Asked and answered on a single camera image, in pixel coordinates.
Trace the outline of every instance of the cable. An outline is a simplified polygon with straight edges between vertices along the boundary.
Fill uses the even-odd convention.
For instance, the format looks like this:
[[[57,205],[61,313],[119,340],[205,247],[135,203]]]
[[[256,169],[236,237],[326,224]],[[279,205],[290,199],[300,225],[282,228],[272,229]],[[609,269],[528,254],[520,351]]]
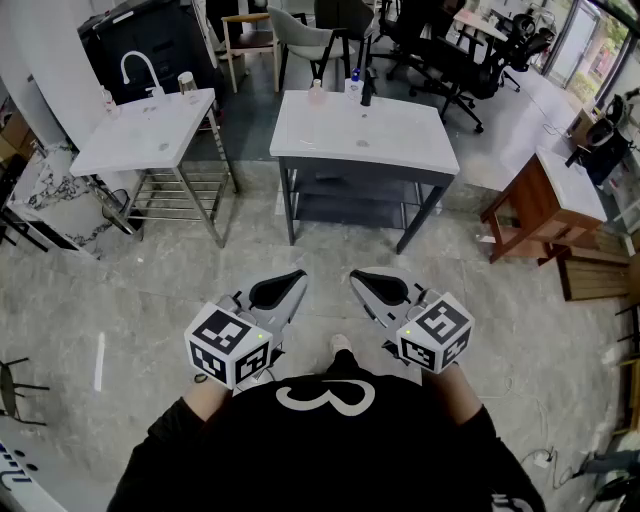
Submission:
[[[560,479],[556,480],[559,453],[558,453],[558,450],[554,449],[553,447],[547,449],[547,447],[549,446],[549,411],[548,409],[545,407],[545,405],[537,396],[528,395],[525,393],[518,393],[517,391],[515,391],[514,377],[512,376],[505,377],[504,386],[506,388],[506,392],[503,393],[502,395],[479,396],[478,398],[480,398],[481,400],[502,399],[502,398],[507,398],[509,395],[513,394],[520,398],[529,398],[536,401],[536,404],[538,405],[538,412],[540,413],[541,430],[542,430],[542,435],[544,437],[544,448],[538,448],[536,450],[533,450],[532,452],[529,452],[527,455],[524,456],[524,458],[520,460],[520,465],[522,466],[526,462],[526,460],[529,459],[529,457],[535,456],[538,453],[546,454],[547,461],[553,460],[552,484],[553,484],[553,489],[557,491],[558,489],[563,487],[569,480],[571,480],[574,474],[574,471],[573,471],[573,468],[569,466],[567,467],[567,469],[565,469],[562,472],[562,474],[560,475]]]
[[[571,480],[571,478],[573,477],[573,468],[571,466],[568,466],[567,469],[564,470],[564,472],[560,475],[560,480],[558,480],[558,482],[556,483],[556,471],[558,469],[558,458],[560,456],[560,454],[558,453],[558,450],[554,450],[555,453],[555,459],[553,460],[553,478],[552,478],[552,483],[553,483],[553,490],[557,491],[558,489],[560,489],[561,487],[564,486],[564,484],[566,484],[569,480]]]
[[[514,377],[511,377],[511,376],[505,377],[504,386],[507,391],[504,394],[499,396],[479,396],[478,398],[480,398],[480,400],[501,399],[501,398],[506,398],[511,394],[514,394],[520,398],[529,398],[529,399],[535,400],[536,404],[538,405],[538,412],[540,413],[541,431],[544,437],[544,450],[547,451],[547,453],[550,453],[549,450],[547,450],[547,447],[549,446],[549,411],[537,396],[518,393],[517,391],[514,391],[513,389],[514,385],[515,385]]]

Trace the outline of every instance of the wooden chair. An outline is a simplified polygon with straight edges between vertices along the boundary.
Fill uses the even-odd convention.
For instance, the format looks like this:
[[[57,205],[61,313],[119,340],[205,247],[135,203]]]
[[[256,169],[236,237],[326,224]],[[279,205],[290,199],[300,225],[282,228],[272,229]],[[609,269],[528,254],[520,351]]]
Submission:
[[[233,57],[245,53],[273,53],[273,87],[276,92],[280,90],[278,83],[278,39],[273,30],[252,30],[251,32],[240,34],[235,41],[229,38],[229,23],[256,23],[268,20],[267,13],[240,14],[237,16],[225,16],[222,18],[224,28],[224,43],[227,48],[227,60],[229,62],[229,73],[233,92],[238,92],[236,75],[233,71]]]

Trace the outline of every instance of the cardboard box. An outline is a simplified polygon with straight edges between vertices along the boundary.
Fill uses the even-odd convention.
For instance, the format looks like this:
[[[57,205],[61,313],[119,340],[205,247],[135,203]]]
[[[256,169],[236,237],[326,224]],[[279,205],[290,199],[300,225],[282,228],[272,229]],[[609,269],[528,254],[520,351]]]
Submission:
[[[35,138],[22,114],[16,110],[0,131],[0,160],[8,160],[16,153],[29,160],[34,151],[30,144]]]
[[[587,132],[595,123],[596,117],[593,114],[585,109],[580,109],[580,112],[567,130],[567,134],[571,136],[574,146],[587,147]]]

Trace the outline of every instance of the white countertop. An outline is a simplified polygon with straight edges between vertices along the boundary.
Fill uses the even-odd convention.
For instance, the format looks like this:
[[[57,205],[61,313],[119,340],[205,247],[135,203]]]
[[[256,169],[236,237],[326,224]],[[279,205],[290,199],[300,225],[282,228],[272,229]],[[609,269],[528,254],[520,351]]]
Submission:
[[[435,108],[377,96],[363,107],[341,92],[312,105],[307,91],[285,91],[270,153],[460,171]]]
[[[167,94],[120,105],[98,125],[71,166],[74,176],[176,167],[215,98],[213,89]]]
[[[536,149],[536,155],[551,182],[561,208],[602,222],[607,221],[598,193],[584,167],[575,163],[567,167],[565,157],[542,147]]]
[[[490,35],[491,37],[495,37],[500,41],[506,41],[508,39],[508,37],[500,32],[496,27],[487,23],[480,16],[467,9],[460,9],[453,19],[454,21],[463,23],[468,27],[476,28],[480,32]]]

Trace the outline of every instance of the person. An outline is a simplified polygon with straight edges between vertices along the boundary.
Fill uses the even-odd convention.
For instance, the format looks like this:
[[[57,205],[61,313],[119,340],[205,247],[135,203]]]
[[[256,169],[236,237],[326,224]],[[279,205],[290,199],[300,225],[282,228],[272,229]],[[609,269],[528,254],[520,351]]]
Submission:
[[[422,386],[358,366],[331,340],[326,373],[233,398],[195,384],[134,448],[108,512],[351,508],[544,511],[462,369]]]

